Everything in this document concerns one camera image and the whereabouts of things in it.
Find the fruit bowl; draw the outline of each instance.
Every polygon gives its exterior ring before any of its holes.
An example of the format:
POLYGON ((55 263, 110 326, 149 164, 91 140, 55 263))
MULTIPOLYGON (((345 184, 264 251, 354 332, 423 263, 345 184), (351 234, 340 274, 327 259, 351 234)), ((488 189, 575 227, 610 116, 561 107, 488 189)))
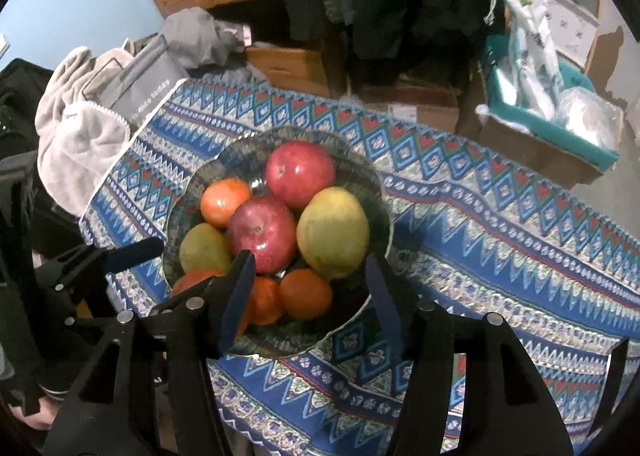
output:
MULTIPOLYGON (((179 250, 183 239, 193 227, 204 222, 200 213, 200 199, 214 182, 238 178, 246 182, 254 195, 268 195, 265 171, 270 154, 292 140, 302 140, 321 146, 335 165, 334 186, 343 187, 353 195, 364 210, 369 224, 368 252, 386 256, 392 241, 393 221, 388 210, 380 176, 372 164, 351 150, 339 135, 319 130, 283 126, 264 133, 240 138, 229 144, 220 155, 198 169, 191 178, 185 194, 175 204, 168 218, 167 244, 162 256, 162 267, 169 285, 184 275, 179 250)), ((284 272, 304 268, 298 255, 284 272)), ((231 354, 269 357, 290 357, 307 351, 327 336, 340 330, 355 319, 369 301, 364 282, 363 267, 343 279, 331 279, 334 298, 330 311, 313 320, 297 321, 283 316, 267 326, 252 325, 245 335, 236 339, 231 354)))

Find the gray towel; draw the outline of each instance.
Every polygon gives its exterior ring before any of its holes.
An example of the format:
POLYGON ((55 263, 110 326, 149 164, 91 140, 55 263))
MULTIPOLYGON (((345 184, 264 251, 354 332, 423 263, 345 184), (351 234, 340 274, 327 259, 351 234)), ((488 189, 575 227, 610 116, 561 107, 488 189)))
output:
POLYGON ((92 58, 76 48, 49 80, 36 112, 38 172, 47 192, 67 212, 81 216, 102 178, 130 139, 122 116, 86 100, 96 76, 115 75, 133 59, 116 48, 92 58))

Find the metal screw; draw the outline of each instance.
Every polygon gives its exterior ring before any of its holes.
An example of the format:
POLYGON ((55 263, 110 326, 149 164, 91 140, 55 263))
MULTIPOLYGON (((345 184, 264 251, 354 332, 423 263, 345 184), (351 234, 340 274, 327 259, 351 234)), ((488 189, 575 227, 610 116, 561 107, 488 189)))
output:
POLYGON ((202 308, 203 306, 204 306, 204 299, 201 297, 191 297, 187 301, 187 308, 189 308, 190 310, 197 310, 199 308, 202 308))
POLYGON ((489 324, 493 324, 494 326, 499 326, 504 322, 502 315, 494 312, 488 313, 486 316, 486 320, 489 324))
POLYGON ((120 324, 126 324, 127 322, 129 322, 131 319, 133 319, 133 312, 131 310, 125 310, 125 311, 121 311, 118 314, 118 322, 120 324))
POLYGON ((418 308, 422 311, 433 311, 436 309, 436 303, 430 299, 420 299, 420 301, 418 301, 418 308))

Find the table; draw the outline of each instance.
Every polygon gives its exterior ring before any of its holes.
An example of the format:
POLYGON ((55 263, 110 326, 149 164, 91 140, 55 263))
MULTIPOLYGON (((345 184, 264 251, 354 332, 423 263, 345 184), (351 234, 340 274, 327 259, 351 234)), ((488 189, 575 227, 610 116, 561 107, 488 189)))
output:
MULTIPOLYGON (((449 312, 502 314, 580 444, 610 349, 623 336, 633 339, 623 389, 640 362, 640 244, 552 182, 472 141, 333 100, 187 80, 108 173, 80 221, 82 235, 103 247, 165 238, 169 212, 201 165, 236 138, 283 124, 339 132, 372 160, 394 215, 392 266, 449 312)), ((170 292, 160 259, 108 281, 141 315, 170 292)), ((377 456, 412 365, 391 352, 367 310, 302 356, 225 357, 209 367, 225 422, 268 450, 377 456)), ((460 355, 445 449, 460 435, 464 372, 460 355)))

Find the orange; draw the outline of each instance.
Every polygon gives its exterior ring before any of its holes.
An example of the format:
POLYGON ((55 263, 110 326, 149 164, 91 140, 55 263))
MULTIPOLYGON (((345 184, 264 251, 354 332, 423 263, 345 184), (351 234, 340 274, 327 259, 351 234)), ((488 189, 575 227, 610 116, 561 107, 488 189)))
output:
POLYGON ((204 191, 200 212, 208 224, 226 229, 236 209, 252 195, 251 188, 238 178, 220 180, 204 191))
POLYGON ((241 337, 244 335, 244 332, 249 327, 249 322, 251 322, 251 318, 255 314, 255 301, 252 295, 249 296, 249 299, 246 302, 246 307, 244 308, 244 313, 242 314, 242 318, 240 319, 240 325, 238 326, 238 333, 236 333, 236 337, 241 337))
POLYGON ((329 311, 334 291, 310 268, 292 270, 280 282, 280 301, 292 319, 308 321, 329 311))
MULTIPOLYGON (((198 270, 191 270, 188 274, 184 274, 178 281, 174 284, 174 287, 171 289, 173 295, 178 295, 180 292, 184 292, 188 290, 192 286, 198 284, 201 280, 207 279, 207 277, 222 277, 225 274, 219 272, 217 270, 209 270, 208 268, 200 268, 198 270)), ((255 311, 255 302, 254 296, 250 295, 249 299, 246 302, 246 307, 244 308, 244 313, 242 314, 242 318, 240 319, 240 325, 238 327, 238 333, 236 337, 240 337, 244 335, 247 327, 249 326, 249 322, 251 317, 254 315, 255 311)))
POLYGON ((251 324, 266 326, 273 324, 282 317, 282 305, 278 294, 278 283, 270 277, 258 276, 255 278, 254 287, 251 290, 254 298, 254 316, 251 324))
POLYGON ((195 286, 201 280, 207 279, 207 277, 222 277, 224 275, 225 274, 222 272, 211 268, 198 268, 197 270, 191 270, 176 281, 174 286, 171 288, 171 293, 173 295, 178 295, 180 292, 184 292, 192 286, 195 286))

